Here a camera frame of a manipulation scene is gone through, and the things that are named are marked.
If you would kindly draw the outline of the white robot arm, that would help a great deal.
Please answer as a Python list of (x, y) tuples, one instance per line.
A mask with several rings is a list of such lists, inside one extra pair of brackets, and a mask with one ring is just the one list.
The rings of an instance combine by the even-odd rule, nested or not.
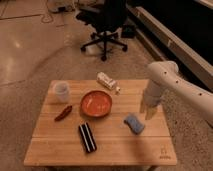
[(213, 93), (181, 78), (174, 61), (152, 62), (147, 66), (147, 72), (149, 82), (143, 91), (143, 102), (147, 107), (156, 107), (164, 91), (169, 89), (197, 109), (213, 127)]

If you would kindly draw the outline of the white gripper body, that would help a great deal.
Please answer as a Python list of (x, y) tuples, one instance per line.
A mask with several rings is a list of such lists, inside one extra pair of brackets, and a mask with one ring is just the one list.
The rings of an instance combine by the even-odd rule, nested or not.
[(143, 91), (143, 101), (148, 107), (156, 107), (160, 103), (161, 96), (164, 93), (164, 87), (152, 80), (148, 82)]

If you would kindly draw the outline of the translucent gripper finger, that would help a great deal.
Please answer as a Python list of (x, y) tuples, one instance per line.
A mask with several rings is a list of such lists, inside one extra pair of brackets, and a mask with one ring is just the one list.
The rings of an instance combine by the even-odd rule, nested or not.
[(141, 103), (140, 103), (140, 113), (144, 113), (145, 110), (146, 110), (146, 104), (145, 104), (144, 100), (142, 99)]
[(148, 107), (146, 109), (146, 120), (150, 120), (155, 114), (157, 113), (157, 108), (156, 107)]

